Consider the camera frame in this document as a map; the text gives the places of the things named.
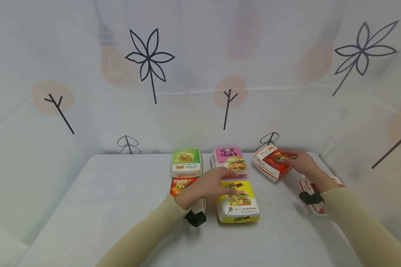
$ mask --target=hand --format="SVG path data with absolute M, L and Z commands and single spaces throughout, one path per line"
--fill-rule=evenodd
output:
M 237 174 L 226 167 L 210 169 L 199 177 L 192 185 L 175 196 L 175 202 L 183 209 L 189 208 L 193 202 L 203 198 L 221 197 L 236 194 L 237 190 L 221 186 L 221 179 L 236 178 Z
M 306 152 L 282 151 L 282 154 L 288 155 L 290 158 L 281 158 L 279 162 L 292 166 L 297 172 L 305 175 L 311 182 L 315 183 L 319 192 L 323 193 L 339 187 Z
M 280 159 L 280 163 L 293 167 L 298 173 L 306 177 L 322 174 L 322 169 L 316 164 L 311 156 L 304 151 L 281 151 L 282 154 L 290 157 Z

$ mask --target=table surface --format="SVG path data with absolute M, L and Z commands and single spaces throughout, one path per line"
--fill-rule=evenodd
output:
M 202 154 L 204 171 L 210 154 Z M 321 159 L 315 161 L 330 173 Z M 248 161 L 253 154 L 245 153 Z M 94 155 L 89 159 L 20 267 L 89 266 L 162 202 L 172 154 Z M 298 198 L 301 175 L 272 182 L 248 165 L 260 209 L 253 223 L 222 224 L 215 203 L 199 228 L 187 222 L 167 236 L 144 266 L 361 266 L 339 228 L 315 217 Z

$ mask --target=beige sleeve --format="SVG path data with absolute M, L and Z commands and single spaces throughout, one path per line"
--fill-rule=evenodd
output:
M 346 188 L 322 193 L 325 210 L 350 242 L 364 267 L 401 267 L 401 244 Z
M 187 211 L 178 206 L 172 195 L 144 220 L 117 241 L 97 267 L 138 267 L 156 245 L 182 221 Z

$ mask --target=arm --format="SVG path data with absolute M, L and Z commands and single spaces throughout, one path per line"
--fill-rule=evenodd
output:
M 401 267 L 401 244 L 346 188 L 321 194 L 325 210 L 340 227 L 365 267 Z
M 183 220 L 186 210 L 171 195 L 144 220 L 123 235 L 98 262 L 97 267 L 135 267 Z
M 105 253 L 96 267 L 140 266 L 156 245 L 175 230 L 193 202 L 236 192 L 221 186 L 223 177 L 237 177 L 237 174 L 224 167 L 211 169 L 180 194 L 175 197 L 168 195 L 150 215 L 125 233 Z
M 283 151 L 292 158 L 282 162 L 293 166 L 314 182 L 324 199 L 325 210 L 335 221 L 364 267 L 401 267 L 401 244 L 349 190 L 339 186 L 306 153 Z

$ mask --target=backdrop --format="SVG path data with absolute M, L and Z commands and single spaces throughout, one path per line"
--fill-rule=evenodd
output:
M 401 241 L 401 0 L 0 0 L 0 264 L 91 155 L 271 142 Z

